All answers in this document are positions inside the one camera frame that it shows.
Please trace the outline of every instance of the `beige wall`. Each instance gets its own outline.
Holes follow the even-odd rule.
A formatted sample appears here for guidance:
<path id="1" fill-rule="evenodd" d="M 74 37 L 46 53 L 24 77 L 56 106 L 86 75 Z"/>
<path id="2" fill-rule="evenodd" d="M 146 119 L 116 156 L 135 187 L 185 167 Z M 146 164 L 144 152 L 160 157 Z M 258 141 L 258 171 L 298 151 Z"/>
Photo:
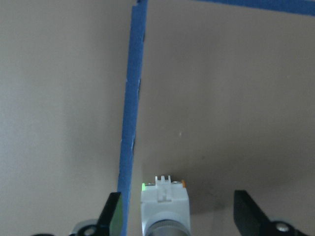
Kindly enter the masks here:
<path id="1" fill-rule="evenodd" d="M 66 235 L 116 189 L 132 3 L 1 1 L 1 235 Z M 315 234 L 314 41 L 312 17 L 150 0 L 128 235 L 160 174 L 195 236 L 238 234 L 236 188 Z"/>
<path id="2" fill-rule="evenodd" d="M 314 17 L 150 1 L 130 215 L 140 183 L 170 173 L 195 236 L 238 235 L 234 189 L 314 235 L 314 42 Z"/>
<path id="3" fill-rule="evenodd" d="M 67 235 L 116 190 L 132 1 L 0 2 L 0 234 Z"/>

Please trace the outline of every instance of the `white connector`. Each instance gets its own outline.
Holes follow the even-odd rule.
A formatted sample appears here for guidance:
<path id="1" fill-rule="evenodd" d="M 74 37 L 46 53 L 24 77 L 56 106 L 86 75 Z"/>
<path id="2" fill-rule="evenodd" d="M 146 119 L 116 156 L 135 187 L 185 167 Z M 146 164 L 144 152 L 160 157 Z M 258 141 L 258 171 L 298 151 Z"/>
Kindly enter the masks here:
<path id="1" fill-rule="evenodd" d="M 142 234 L 160 221 L 175 221 L 190 235 L 189 198 L 185 182 L 171 182 L 171 176 L 161 176 L 156 183 L 142 184 L 141 192 Z"/>

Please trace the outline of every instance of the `metal cylinder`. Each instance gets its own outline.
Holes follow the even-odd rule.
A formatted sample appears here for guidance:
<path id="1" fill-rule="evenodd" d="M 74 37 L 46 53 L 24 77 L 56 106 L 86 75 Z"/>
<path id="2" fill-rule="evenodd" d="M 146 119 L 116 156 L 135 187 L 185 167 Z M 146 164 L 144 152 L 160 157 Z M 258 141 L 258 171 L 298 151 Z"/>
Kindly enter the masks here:
<path id="1" fill-rule="evenodd" d="M 161 220 L 151 225 L 145 236 L 190 236 L 190 233 L 177 221 Z"/>

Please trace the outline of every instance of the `silver screw head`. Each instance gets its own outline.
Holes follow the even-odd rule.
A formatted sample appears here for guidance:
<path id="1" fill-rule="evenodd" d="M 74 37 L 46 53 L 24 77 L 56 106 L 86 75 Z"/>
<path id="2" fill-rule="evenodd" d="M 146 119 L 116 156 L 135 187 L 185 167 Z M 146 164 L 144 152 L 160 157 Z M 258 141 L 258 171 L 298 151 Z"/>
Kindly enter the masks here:
<path id="1" fill-rule="evenodd" d="M 289 226 L 282 222 L 277 223 L 276 228 L 281 232 L 288 232 L 290 230 Z"/>
<path id="2" fill-rule="evenodd" d="M 84 236 L 92 236 L 96 232 L 96 227 L 91 226 L 84 231 Z"/>

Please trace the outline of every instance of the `blue tape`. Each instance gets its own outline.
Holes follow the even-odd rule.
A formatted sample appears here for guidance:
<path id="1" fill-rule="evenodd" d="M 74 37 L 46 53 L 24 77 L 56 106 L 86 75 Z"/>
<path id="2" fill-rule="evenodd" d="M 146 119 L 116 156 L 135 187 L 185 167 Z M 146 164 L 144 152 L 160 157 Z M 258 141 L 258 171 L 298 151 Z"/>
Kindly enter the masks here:
<path id="1" fill-rule="evenodd" d="M 136 132 L 138 97 L 141 79 L 143 40 L 146 26 L 148 0 L 138 0 L 132 7 L 129 37 L 129 55 L 125 91 L 123 131 L 119 164 L 117 191 L 123 198 L 123 228 L 121 236 L 126 235 L 133 163 L 133 144 Z"/>
<path id="2" fill-rule="evenodd" d="M 311 0 L 198 0 L 217 2 L 236 6 L 282 11 L 315 16 L 315 1 Z"/>

